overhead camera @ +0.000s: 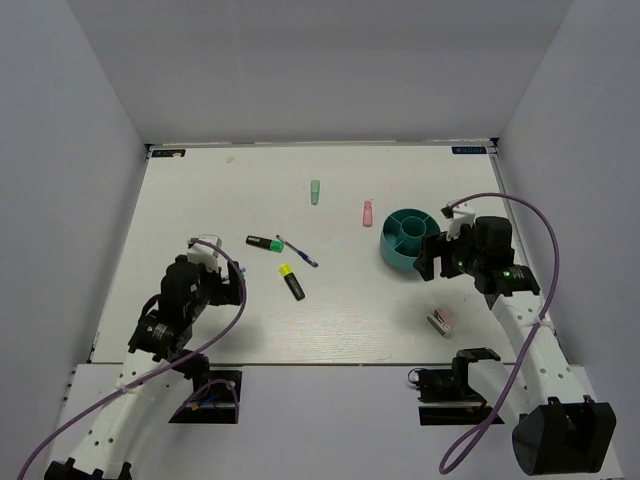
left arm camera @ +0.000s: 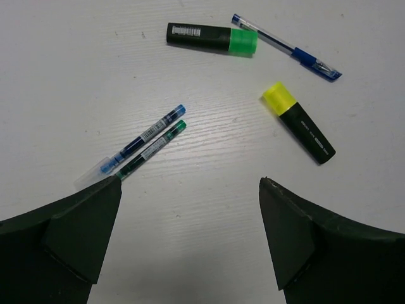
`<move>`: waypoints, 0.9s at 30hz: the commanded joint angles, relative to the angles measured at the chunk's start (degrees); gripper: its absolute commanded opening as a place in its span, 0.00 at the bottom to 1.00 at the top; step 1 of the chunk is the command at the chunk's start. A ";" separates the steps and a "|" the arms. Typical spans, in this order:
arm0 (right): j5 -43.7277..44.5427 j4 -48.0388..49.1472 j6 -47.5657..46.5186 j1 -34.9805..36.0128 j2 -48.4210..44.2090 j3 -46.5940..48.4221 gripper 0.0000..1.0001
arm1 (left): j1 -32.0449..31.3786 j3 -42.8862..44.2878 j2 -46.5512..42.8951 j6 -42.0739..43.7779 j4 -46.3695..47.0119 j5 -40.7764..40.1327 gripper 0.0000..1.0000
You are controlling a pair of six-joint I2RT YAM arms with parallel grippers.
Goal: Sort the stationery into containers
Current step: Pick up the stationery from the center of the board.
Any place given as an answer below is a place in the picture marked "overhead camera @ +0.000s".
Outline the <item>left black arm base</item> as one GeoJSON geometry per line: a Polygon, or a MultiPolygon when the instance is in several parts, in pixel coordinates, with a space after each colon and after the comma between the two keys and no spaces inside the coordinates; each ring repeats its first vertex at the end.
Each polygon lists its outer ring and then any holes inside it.
{"type": "Polygon", "coordinates": [[[234,425],[239,421],[241,370],[210,370],[193,381],[190,394],[171,416],[170,424],[234,425]]]}

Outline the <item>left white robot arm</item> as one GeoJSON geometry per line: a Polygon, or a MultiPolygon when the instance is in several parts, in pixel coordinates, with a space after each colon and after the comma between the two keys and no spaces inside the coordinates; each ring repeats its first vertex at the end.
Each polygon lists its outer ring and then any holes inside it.
{"type": "Polygon", "coordinates": [[[133,445],[142,424],[176,382],[188,398],[211,387],[209,360],[190,350],[193,325],[209,306],[246,306],[244,273],[235,261],[219,268],[214,254],[179,255],[144,305],[113,391],[64,461],[52,461],[47,479],[129,479],[133,445]]]}

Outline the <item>yellow cap black highlighter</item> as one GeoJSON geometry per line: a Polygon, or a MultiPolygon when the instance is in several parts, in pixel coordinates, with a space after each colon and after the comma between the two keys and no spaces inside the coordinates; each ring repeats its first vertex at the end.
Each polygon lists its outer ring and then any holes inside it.
{"type": "Polygon", "coordinates": [[[305,299],[306,295],[291,267],[288,264],[282,264],[279,272],[294,298],[297,301],[305,299]]]}

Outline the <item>mint green highlighter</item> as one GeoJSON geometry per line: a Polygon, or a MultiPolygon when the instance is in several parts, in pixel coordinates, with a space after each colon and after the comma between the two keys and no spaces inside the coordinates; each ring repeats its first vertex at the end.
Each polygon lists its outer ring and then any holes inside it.
{"type": "Polygon", "coordinates": [[[320,199],[321,183],[319,180],[312,180],[310,182],[310,202],[312,205],[317,205],[320,199]]]}

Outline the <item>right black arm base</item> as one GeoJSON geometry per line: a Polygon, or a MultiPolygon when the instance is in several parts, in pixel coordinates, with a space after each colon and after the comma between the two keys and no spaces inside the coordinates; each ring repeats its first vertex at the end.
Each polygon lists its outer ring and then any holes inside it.
{"type": "Polygon", "coordinates": [[[469,365],[483,360],[501,358],[489,348],[463,349],[448,367],[408,372],[409,384],[419,392],[421,426],[476,426],[489,417],[492,408],[468,383],[469,365]]]}

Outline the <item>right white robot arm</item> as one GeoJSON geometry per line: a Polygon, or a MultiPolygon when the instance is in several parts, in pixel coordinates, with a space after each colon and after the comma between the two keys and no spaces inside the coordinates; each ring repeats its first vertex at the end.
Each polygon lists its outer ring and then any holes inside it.
{"type": "Polygon", "coordinates": [[[414,262],[421,277],[474,280],[517,355],[507,368],[489,348],[462,349],[447,369],[419,369],[413,385],[424,403],[478,401],[488,415],[512,424],[516,461],[529,475],[596,473],[616,426],[610,404],[597,402],[569,366],[551,327],[539,315],[539,285],[514,262],[512,227],[502,217],[467,220],[452,233],[427,235],[414,262]]]}

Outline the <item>green cap black highlighter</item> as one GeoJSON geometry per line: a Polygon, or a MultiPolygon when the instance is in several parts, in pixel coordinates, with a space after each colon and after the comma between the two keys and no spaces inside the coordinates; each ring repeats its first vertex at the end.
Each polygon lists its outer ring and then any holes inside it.
{"type": "Polygon", "coordinates": [[[284,249],[284,244],[278,240],[257,237],[253,235],[247,236],[245,242],[249,246],[276,253],[281,253],[284,249]]]}

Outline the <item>blue ballpoint pen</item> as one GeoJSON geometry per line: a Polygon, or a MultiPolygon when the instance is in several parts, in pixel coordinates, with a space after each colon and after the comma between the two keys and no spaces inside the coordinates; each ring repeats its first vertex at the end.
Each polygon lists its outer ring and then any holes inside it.
{"type": "Polygon", "coordinates": [[[278,242],[282,243],[285,247],[287,247],[290,250],[292,250],[307,265],[311,266],[312,268],[318,268],[319,267],[319,264],[313,258],[311,258],[306,252],[298,249],[291,242],[285,240],[282,236],[277,235],[276,239],[277,239],[278,242]]]}

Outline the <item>pink highlighter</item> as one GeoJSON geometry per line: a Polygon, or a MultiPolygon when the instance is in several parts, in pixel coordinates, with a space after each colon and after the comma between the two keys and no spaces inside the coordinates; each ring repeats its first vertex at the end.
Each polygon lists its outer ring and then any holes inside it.
{"type": "Polygon", "coordinates": [[[364,227],[373,226],[373,208],[371,201],[365,201],[363,205],[362,225],[364,227]]]}

